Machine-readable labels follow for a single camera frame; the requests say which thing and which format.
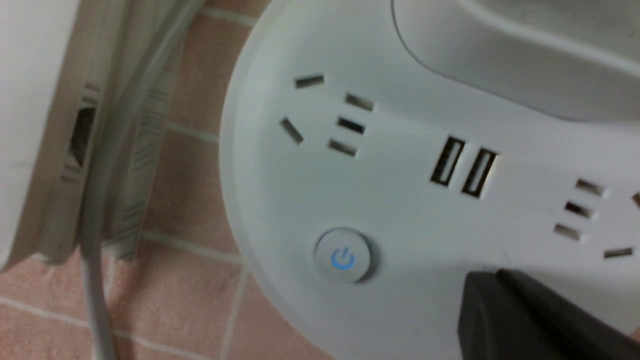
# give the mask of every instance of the power symbol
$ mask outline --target power symbol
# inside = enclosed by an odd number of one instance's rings
[[[335,249],[331,255],[331,264],[333,267],[339,270],[349,270],[350,268],[353,268],[353,265],[356,262],[356,257],[349,253],[348,247],[345,247],[342,250],[340,259],[338,258],[338,254],[340,254],[340,249]]]

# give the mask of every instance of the cord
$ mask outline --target cord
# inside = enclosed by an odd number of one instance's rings
[[[129,80],[122,96],[109,113],[100,145],[95,150],[88,174],[80,218],[82,282],[93,346],[98,360],[116,360],[109,313],[102,288],[101,225],[108,188],[125,149],[127,135],[134,129],[138,110],[160,75],[172,50],[179,43],[205,0],[178,0],[156,33],[149,49]]]

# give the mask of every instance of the socket hole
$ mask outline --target socket hole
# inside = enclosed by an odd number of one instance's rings
[[[635,194],[631,199],[635,202],[638,208],[640,208],[640,193]]]
[[[296,79],[296,88],[304,89],[312,86],[324,85],[324,75],[312,75]]]
[[[580,206],[574,202],[568,201],[564,206],[564,210],[569,211],[570,213],[574,213],[583,218],[592,219],[594,212],[593,210],[587,209],[584,206]]]
[[[289,119],[282,119],[282,121],[280,121],[280,125],[284,128],[287,134],[289,134],[291,139],[296,142],[296,144],[300,145],[300,143],[304,141],[304,138],[302,137],[300,132],[296,129],[295,126],[293,126],[293,124],[291,124],[291,121],[289,121]]]
[[[78,166],[83,167],[86,151],[89,148],[89,140],[91,138],[91,129],[95,118],[95,108],[83,108],[76,115],[76,124],[74,132],[71,136],[71,144],[69,145],[69,153],[77,162]]]
[[[563,224],[556,224],[556,227],[554,228],[554,233],[572,240],[580,241],[582,239],[582,233],[580,231],[576,229],[572,229]]]
[[[345,129],[349,129],[358,134],[364,134],[365,127],[363,125],[358,124],[357,122],[353,122],[351,120],[347,120],[344,118],[338,118],[338,126],[344,127]]]
[[[367,111],[373,111],[373,108],[376,105],[376,103],[371,100],[367,100],[363,97],[355,96],[349,93],[347,93],[347,97],[345,98],[344,102]]]
[[[337,142],[334,139],[330,139],[329,144],[327,146],[329,147],[329,149],[339,151],[345,155],[351,156],[352,158],[355,157],[356,154],[358,153],[357,148],[351,145],[347,145],[345,143]]]
[[[575,188],[599,197],[603,197],[606,191],[604,186],[600,186],[585,179],[578,179],[575,183]]]
[[[632,256],[634,254],[634,248],[625,247],[624,249],[611,249],[604,252],[605,259],[621,258],[623,256]]]

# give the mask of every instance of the power cord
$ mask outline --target power cord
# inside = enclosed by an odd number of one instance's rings
[[[205,0],[177,1],[136,67],[122,96],[109,112],[100,144],[90,165],[80,218],[80,248],[84,299],[98,360],[116,360],[109,312],[102,288],[101,225],[109,184],[116,170],[118,156],[130,150],[125,146],[127,135],[135,128],[138,111],[181,36],[204,3]]]

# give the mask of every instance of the floor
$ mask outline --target floor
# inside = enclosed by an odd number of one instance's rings
[[[120,360],[325,360],[260,292],[225,218],[225,90],[268,0],[209,0],[184,41],[168,130],[133,263],[103,262]],[[0,276],[0,359],[91,359],[75,255]]]

